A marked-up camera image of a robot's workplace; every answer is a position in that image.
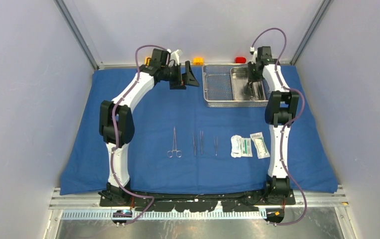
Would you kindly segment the steel hemostat ring handles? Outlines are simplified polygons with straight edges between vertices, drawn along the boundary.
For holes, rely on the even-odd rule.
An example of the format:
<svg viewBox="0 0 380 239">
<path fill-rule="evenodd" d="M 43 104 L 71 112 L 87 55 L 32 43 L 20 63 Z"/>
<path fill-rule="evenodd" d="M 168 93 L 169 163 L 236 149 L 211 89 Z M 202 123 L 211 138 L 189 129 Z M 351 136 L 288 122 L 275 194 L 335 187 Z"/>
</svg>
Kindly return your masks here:
<svg viewBox="0 0 380 239">
<path fill-rule="evenodd" d="M 182 157 L 182 151 L 177 149 L 176 127 L 173 128 L 172 149 L 167 151 L 167 156 L 169 158 L 172 158 L 173 156 L 176 156 L 178 158 Z"/>
</svg>

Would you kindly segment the pointed steel tweezers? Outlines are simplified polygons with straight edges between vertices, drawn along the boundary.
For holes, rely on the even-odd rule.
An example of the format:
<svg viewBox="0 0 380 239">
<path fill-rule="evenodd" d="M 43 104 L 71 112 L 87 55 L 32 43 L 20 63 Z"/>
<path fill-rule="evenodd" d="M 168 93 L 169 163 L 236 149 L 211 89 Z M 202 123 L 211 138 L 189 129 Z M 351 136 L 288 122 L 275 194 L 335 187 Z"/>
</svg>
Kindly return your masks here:
<svg viewBox="0 0 380 239">
<path fill-rule="evenodd" d="M 215 149 L 215 155 L 218 155 L 218 137 L 214 136 L 214 149 Z"/>
</svg>

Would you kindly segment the green white sterile packet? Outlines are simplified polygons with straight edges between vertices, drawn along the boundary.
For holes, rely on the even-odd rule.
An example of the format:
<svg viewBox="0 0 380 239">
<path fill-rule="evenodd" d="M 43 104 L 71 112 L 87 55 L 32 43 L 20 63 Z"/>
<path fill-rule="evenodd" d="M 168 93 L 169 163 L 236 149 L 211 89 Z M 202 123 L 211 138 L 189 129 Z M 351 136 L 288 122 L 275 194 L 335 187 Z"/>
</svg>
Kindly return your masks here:
<svg viewBox="0 0 380 239">
<path fill-rule="evenodd" d="M 252 144 L 251 144 L 250 138 L 241 138 L 240 139 L 240 146 L 241 146 L 241 156 L 242 157 L 252 157 Z"/>
</svg>

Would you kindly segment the blue surgical wrap cloth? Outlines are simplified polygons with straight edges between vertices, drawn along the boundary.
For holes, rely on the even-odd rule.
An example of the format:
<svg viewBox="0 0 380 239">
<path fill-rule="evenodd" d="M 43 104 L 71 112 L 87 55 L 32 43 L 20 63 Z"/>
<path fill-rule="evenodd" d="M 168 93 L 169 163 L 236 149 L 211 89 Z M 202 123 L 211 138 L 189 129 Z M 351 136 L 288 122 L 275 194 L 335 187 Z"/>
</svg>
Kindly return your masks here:
<svg viewBox="0 0 380 239">
<path fill-rule="evenodd" d="M 60 193 L 76 194 L 106 188 L 109 154 L 99 133 L 102 101 L 116 97 L 131 82 L 134 69 L 108 69 L 93 74 L 93 83 L 68 163 L 60 176 Z M 210 108 L 203 89 L 171 90 L 158 83 L 133 113 L 135 134 L 128 149 L 130 186 L 135 191 L 172 194 L 234 193 L 262 189 L 269 159 L 231 157 L 231 137 L 262 132 L 270 144 L 264 108 Z M 173 128 L 182 157 L 169 158 Z M 200 131 L 204 132 L 203 155 Z M 193 153 L 192 134 L 197 137 Z M 214 136 L 218 137 L 215 155 Z"/>
</svg>

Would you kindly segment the steel forceps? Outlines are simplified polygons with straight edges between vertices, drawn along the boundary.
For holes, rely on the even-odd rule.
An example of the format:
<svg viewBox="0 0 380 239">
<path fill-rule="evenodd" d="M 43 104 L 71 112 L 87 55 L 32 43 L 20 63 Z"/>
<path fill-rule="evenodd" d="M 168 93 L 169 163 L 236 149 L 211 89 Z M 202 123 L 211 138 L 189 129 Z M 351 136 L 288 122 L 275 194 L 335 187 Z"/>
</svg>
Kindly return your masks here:
<svg viewBox="0 0 380 239">
<path fill-rule="evenodd" d="M 197 137 L 195 133 L 192 134 L 192 141 L 193 141 L 193 153 L 194 153 L 194 156 L 196 156 L 197 155 Z"/>
</svg>

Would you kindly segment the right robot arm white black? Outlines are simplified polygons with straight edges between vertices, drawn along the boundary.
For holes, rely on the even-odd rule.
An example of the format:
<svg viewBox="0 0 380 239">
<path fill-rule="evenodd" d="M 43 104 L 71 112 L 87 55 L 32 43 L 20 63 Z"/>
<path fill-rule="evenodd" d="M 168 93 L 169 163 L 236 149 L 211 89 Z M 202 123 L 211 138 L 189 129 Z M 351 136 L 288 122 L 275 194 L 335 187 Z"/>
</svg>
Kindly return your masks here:
<svg viewBox="0 0 380 239">
<path fill-rule="evenodd" d="M 276 204 L 292 192 L 287 168 L 288 138 L 292 120 L 296 117 L 300 94 L 290 91 L 278 62 L 273 61 L 271 47 L 250 47 L 249 83 L 261 82 L 268 94 L 264 112 L 271 137 L 270 164 L 263 200 Z"/>
</svg>

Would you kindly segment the white gauze roll packet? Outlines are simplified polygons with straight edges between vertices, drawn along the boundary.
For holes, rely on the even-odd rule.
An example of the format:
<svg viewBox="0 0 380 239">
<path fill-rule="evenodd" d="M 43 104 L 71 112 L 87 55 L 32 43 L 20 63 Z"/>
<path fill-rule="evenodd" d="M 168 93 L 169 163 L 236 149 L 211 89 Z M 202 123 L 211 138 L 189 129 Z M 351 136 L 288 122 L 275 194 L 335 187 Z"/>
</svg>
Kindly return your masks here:
<svg viewBox="0 0 380 239">
<path fill-rule="evenodd" d="M 240 158 L 242 156 L 241 139 L 240 135 L 233 135 L 231 137 L 231 157 L 233 158 Z"/>
</svg>

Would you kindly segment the blunt steel tweezers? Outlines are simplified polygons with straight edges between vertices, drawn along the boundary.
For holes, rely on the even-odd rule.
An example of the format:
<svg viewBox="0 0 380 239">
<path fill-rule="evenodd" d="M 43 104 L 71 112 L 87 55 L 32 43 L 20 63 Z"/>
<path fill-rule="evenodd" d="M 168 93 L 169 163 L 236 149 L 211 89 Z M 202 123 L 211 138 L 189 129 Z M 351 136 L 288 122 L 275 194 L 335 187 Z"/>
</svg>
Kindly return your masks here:
<svg viewBox="0 0 380 239">
<path fill-rule="evenodd" d="M 203 155 L 204 132 L 200 131 L 200 154 Z"/>
</svg>

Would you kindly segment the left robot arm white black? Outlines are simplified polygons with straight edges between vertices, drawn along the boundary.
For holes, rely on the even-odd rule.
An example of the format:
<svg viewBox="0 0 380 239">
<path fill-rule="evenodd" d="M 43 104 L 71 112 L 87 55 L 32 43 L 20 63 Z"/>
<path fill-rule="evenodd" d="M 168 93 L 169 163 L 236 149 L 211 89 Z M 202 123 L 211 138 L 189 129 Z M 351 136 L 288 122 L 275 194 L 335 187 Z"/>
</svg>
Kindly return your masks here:
<svg viewBox="0 0 380 239">
<path fill-rule="evenodd" d="M 102 198 L 126 206 L 136 196 L 127 189 L 130 182 L 128 172 L 128 149 L 134 137 L 133 111 L 142 98 L 159 82 L 169 83 L 171 90 L 185 90 L 188 86 L 199 87 L 189 61 L 181 71 L 182 50 L 172 51 L 153 46 L 151 57 L 142 65 L 136 65 L 136 74 L 128 86 L 110 101 L 100 106 L 99 133 L 106 144 L 109 159 L 109 178 Z"/>
</svg>

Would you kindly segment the wire mesh steel tray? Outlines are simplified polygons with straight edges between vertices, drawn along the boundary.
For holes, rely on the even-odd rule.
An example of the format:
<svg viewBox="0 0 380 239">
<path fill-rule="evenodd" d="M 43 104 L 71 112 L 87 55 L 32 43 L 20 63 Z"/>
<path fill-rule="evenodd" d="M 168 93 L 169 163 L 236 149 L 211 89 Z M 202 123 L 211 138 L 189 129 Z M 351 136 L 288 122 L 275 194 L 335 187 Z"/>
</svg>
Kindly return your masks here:
<svg viewBox="0 0 380 239">
<path fill-rule="evenodd" d="M 247 67 L 246 64 L 209 64 L 202 67 L 203 97 L 208 107 L 214 108 L 257 108 L 266 107 L 264 101 L 236 101 L 233 99 L 230 70 L 234 67 Z"/>
</svg>

